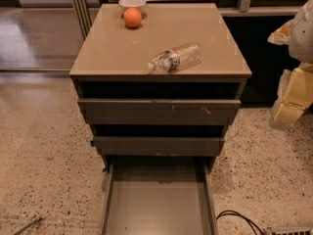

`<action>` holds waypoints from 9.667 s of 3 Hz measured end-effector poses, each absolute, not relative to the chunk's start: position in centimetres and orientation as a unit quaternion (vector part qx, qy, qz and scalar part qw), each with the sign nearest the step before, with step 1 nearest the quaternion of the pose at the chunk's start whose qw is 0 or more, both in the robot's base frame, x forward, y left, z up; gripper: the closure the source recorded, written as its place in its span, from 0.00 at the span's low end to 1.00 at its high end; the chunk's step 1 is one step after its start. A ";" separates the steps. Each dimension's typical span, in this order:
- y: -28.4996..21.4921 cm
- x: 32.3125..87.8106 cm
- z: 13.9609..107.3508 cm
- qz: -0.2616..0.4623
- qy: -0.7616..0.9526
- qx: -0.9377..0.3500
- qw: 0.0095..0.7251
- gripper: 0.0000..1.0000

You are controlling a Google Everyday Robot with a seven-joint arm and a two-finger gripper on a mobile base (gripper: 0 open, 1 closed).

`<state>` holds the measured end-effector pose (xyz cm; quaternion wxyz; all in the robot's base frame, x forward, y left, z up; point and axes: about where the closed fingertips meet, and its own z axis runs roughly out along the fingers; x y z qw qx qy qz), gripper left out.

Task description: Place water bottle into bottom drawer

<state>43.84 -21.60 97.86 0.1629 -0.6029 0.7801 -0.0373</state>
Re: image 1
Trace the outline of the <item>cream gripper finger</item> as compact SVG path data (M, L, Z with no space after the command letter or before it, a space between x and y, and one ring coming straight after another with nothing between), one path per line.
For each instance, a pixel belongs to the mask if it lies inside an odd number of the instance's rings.
M292 20L284 23L281 27L272 32L267 41L275 45L288 45L291 33Z
M313 65L301 63L294 70L284 70L273 106L272 120L294 124L313 104Z

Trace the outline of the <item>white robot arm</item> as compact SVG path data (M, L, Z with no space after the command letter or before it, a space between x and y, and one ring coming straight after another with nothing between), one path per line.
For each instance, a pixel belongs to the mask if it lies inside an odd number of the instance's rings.
M313 104L313 0L272 32L267 41L287 45L290 56L300 61L293 71L283 71L270 118L273 128L292 126Z

